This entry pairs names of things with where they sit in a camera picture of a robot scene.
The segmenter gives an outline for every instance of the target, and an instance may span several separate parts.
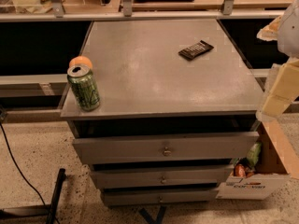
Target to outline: orange ball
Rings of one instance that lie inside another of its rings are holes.
[[[91,62],[90,59],[88,59],[86,56],[78,56],[73,58],[70,62],[69,62],[69,67],[72,67],[76,64],[85,64],[87,66],[89,66],[91,69],[93,69],[93,64]]]

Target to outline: wooden shelf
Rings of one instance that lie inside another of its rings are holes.
[[[120,11],[121,0],[102,4],[101,0],[65,0],[65,13],[115,13]]]
[[[284,8],[293,0],[235,0],[234,8]],[[192,2],[133,2],[133,11],[220,9],[223,0],[194,0]]]

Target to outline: cabinet top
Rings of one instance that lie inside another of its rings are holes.
[[[178,55],[204,40],[214,47],[192,61]],[[254,113],[263,91],[215,20],[95,22],[83,55],[93,62],[101,105],[64,119],[117,119]]]

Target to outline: drawer front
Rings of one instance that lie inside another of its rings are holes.
[[[204,167],[131,169],[92,172],[98,189],[153,187],[225,182],[234,169],[232,164]]]
[[[210,201],[216,198],[217,191],[211,190],[172,190],[165,192],[130,192],[130,193],[102,193],[101,198],[105,205],[136,205],[136,204],[163,204]]]
[[[257,132],[75,139],[83,164],[245,157]]]

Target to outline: box flap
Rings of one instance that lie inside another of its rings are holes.
[[[287,172],[292,178],[299,179],[299,158],[278,121],[263,122],[263,126]]]

